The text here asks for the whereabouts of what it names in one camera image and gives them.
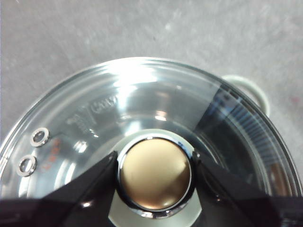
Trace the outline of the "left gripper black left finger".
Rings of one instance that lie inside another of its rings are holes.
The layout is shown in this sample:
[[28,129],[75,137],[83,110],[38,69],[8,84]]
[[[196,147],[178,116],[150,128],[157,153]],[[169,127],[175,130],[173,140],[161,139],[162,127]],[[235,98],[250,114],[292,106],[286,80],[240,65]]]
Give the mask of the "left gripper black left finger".
[[106,227],[116,187],[113,151],[77,178],[40,198],[0,201],[2,227]]

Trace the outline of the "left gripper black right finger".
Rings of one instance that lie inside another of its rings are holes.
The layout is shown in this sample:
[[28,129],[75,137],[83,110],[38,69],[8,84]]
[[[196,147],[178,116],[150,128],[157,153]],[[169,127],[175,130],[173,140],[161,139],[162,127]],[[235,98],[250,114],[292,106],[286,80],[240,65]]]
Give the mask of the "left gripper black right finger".
[[193,151],[196,191],[205,227],[301,227],[301,196],[270,196]]

